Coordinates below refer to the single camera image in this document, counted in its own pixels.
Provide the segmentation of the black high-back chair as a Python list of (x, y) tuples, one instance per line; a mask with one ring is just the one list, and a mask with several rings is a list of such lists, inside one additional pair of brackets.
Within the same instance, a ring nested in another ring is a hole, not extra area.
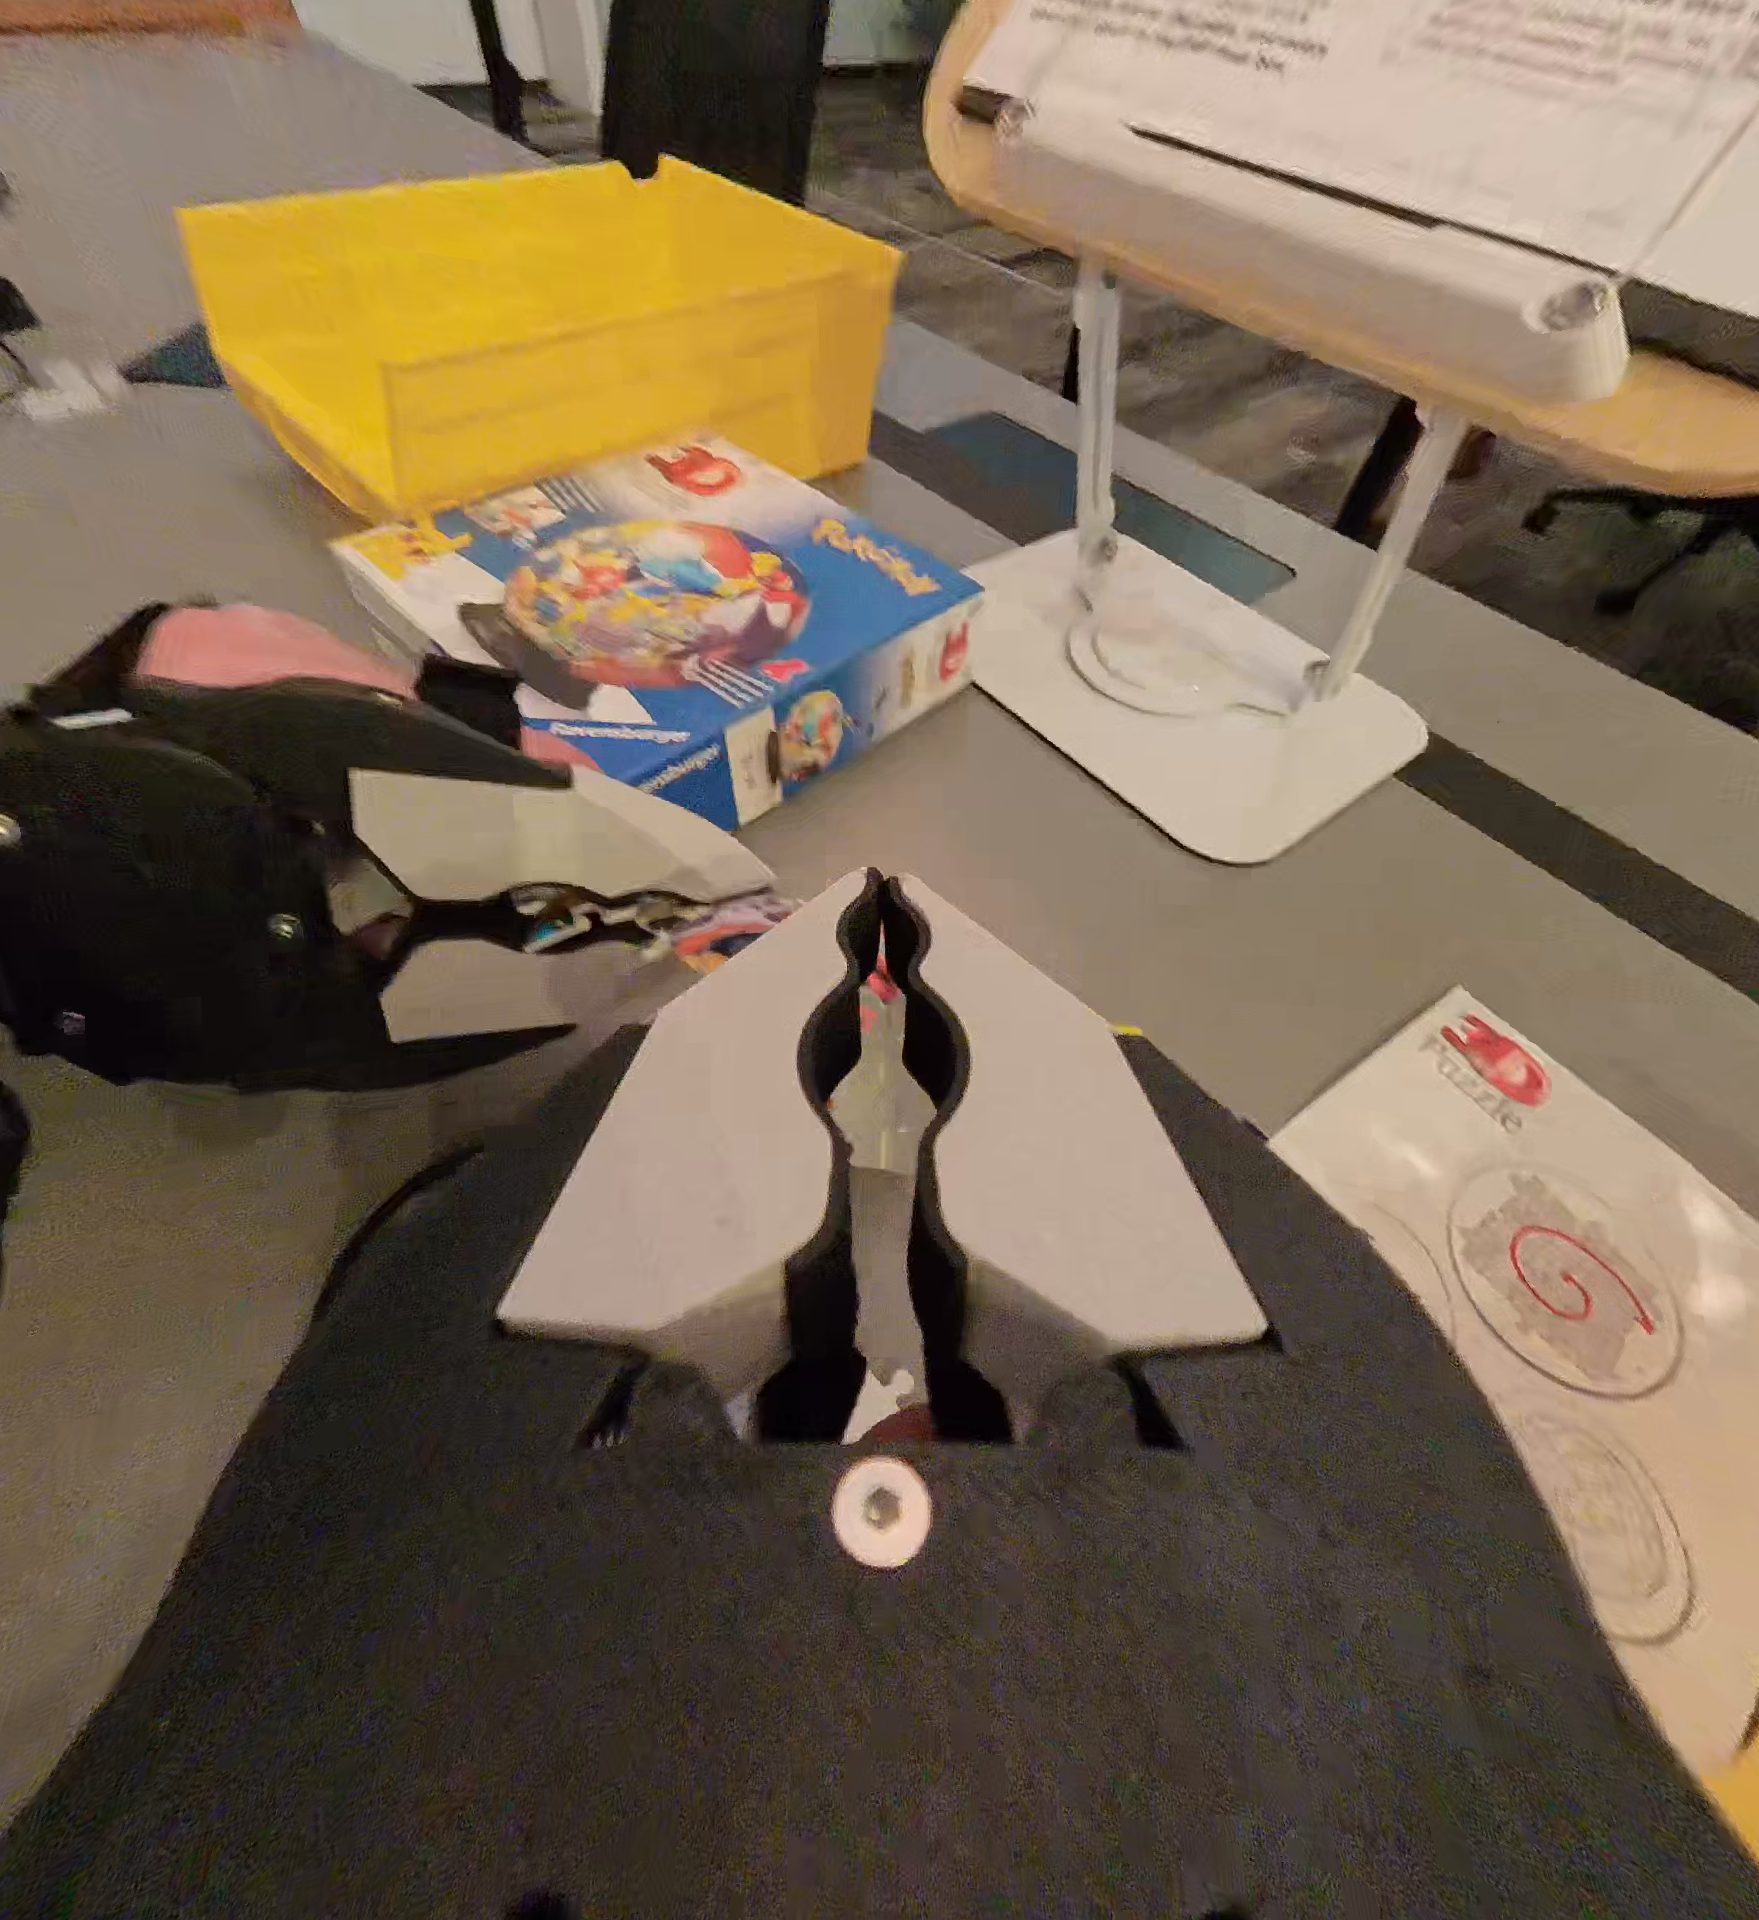
[(612, 2), (599, 153), (638, 180), (669, 155), (798, 206), (827, 2)]

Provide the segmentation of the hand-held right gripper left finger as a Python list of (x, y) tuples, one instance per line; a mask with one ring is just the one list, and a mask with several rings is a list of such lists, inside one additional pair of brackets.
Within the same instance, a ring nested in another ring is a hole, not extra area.
[(765, 1438), (837, 1442), (868, 1364), (849, 1146), (884, 879), (855, 869), (665, 1005), (530, 1240), (504, 1330), (639, 1353), (755, 1398)]

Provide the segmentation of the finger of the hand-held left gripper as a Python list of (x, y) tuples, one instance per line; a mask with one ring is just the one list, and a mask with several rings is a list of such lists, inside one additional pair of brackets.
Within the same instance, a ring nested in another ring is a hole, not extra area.
[(578, 1025), (557, 934), (518, 906), (420, 906), (387, 954), (376, 995), (395, 1044), (559, 1032)]
[(602, 902), (716, 903), (772, 885), (730, 832), (591, 770), (530, 787), (355, 769), (346, 793), (362, 851), (420, 899), (559, 885)]

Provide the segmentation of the person's left hand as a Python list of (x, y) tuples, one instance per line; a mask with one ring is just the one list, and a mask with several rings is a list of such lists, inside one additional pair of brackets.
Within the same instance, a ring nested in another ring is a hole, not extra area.
[(137, 644), (137, 682), (242, 689), (290, 682), (357, 687), (415, 700), (415, 669), (342, 639), (315, 620), (247, 602), (164, 610)]

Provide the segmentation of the printed instruction sheet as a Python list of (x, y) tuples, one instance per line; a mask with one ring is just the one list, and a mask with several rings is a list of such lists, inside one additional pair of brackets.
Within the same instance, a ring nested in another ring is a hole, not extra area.
[(1759, 2), (1026, 2), (963, 82), (1759, 320)]

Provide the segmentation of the small puzzle piece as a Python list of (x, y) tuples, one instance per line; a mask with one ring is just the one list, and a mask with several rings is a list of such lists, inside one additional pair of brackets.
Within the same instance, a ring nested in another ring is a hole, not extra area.
[(868, 1442), (868, 1429), (900, 1408), (932, 1398), (908, 1257), (918, 1154), (933, 1105), (905, 1069), (905, 1000), (884, 966), (868, 973), (857, 1009), (860, 1057), (828, 1101), (849, 1146), (855, 1342), (865, 1365), (842, 1427), (846, 1446)]

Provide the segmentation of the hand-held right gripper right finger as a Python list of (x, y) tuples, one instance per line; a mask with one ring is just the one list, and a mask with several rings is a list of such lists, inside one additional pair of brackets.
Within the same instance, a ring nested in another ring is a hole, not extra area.
[(938, 1435), (1009, 1442), (1063, 1379), (1263, 1341), (1115, 1026), (913, 875), (884, 881), (884, 957), (932, 1105), (905, 1276)]

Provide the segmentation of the white instruction leaflet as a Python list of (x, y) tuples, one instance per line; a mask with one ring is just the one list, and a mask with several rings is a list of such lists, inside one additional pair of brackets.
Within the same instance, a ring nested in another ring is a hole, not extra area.
[(1273, 1135), (1450, 1342), (1697, 1771), (1759, 1712), (1759, 1221), (1453, 989)]

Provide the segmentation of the blue puzzle box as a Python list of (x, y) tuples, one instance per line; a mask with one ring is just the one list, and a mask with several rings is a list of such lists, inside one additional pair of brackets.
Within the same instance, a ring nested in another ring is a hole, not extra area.
[(982, 587), (714, 434), (332, 540), (524, 752), (746, 829), (967, 680)]

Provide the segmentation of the colourful puzzle ball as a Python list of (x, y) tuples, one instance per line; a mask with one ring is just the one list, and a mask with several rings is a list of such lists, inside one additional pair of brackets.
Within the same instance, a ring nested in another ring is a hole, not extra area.
[(798, 911), (798, 902), (755, 891), (716, 902), (641, 893), (599, 899), (578, 888), (535, 884), (511, 889), (521, 919), (518, 945), (533, 954), (578, 954), (624, 948), (635, 961), (673, 957), (692, 971), (711, 971)]

